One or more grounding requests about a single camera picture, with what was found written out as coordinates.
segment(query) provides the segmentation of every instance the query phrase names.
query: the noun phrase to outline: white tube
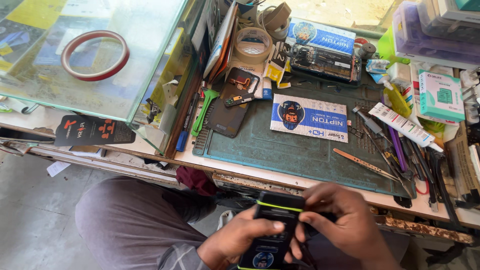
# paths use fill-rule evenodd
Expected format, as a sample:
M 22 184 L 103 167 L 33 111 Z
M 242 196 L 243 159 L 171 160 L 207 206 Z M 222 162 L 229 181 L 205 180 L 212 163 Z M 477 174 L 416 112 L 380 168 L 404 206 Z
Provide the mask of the white tube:
M 368 113 L 372 116 L 376 116 L 385 124 L 393 127 L 395 130 L 417 143 L 420 147 L 428 146 L 439 152 L 444 151 L 440 146 L 433 142 L 435 140 L 434 136 L 430 135 L 430 133 L 426 132 L 418 125 L 408 121 L 384 104 L 378 102 L 378 104 Z

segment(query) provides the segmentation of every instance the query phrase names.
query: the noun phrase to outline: blue pen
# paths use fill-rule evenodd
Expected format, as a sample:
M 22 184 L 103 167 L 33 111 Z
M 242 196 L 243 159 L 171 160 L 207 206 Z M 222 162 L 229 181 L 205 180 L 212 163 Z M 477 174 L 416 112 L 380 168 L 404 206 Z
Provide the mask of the blue pen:
M 197 107 L 198 100 L 200 99 L 200 94 L 195 93 L 190 101 L 190 105 L 188 106 L 187 116 L 185 117 L 185 122 L 183 124 L 183 130 L 180 132 L 180 137 L 177 142 L 177 151 L 183 152 L 185 149 L 185 143 L 187 142 L 188 138 L 188 130 L 190 130 L 191 119 L 193 114 L 195 113 L 195 108 Z

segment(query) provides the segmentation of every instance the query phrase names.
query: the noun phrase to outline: glass display case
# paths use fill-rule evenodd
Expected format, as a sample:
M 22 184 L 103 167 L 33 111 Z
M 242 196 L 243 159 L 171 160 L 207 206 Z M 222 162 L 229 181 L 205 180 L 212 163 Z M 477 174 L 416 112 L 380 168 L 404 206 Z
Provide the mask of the glass display case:
M 9 12 L 0 17 L 0 95 L 125 121 L 163 153 L 196 65 L 191 37 L 204 0 L 7 2 Z M 118 33 L 130 57 L 116 75 L 86 82 L 69 75 L 60 56 L 70 40 L 93 30 Z M 92 39 L 75 49 L 70 66 L 78 73 L 98 73 L 113 65 L 121 51 L 113 39 Z M 160 111 L 151 121 L 148 98 Z

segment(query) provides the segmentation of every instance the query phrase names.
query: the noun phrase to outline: red cloth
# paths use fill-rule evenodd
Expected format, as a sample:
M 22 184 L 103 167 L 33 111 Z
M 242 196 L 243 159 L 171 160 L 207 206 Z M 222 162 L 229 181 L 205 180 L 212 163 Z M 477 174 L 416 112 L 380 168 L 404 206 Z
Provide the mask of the red cloth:
M 202 196 L 213 196 L 217 191 L 222 192 L 221 189 L 210 181 L 204 171 L 194 168 L 178 167 L 176 179 Z

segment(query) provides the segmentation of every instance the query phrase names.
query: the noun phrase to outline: red tape roll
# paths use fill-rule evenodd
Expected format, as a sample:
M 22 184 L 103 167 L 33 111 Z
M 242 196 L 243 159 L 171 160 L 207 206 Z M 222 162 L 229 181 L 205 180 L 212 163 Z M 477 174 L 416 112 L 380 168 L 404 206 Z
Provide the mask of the red tape roll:
M 73 51 L 85 41 L 88 41 L 97 37 L 110 37 L 120 41 L 123 47 L 123 51 L 120 56 L 120 59 L 108 69 L 95 74 L 81 74 L 73 71 L 72 68 L 70 67 L 70 56 L 72 55 Z M 96 30 L 96 31 L 91 31 L 91 32 L 81 34 L 78 37 L 72 39 L 67 44 L 67 46 L 65 46 L 65 48 L 63 49 L 63 52 L 61 53 L 60 61 L 61 61 L 61 65 L 63 66 L 65 71 L 68 72 L 68 74 L 82 81 L 94 82 L 94 81 L 104 80 L 108 77 L 115 75 L 125 66 L 129 57 L 130 57 L 130 50 L 127 47 L 127 43 L 119 34 L 112 31 L 107 31 L 107 30 Z

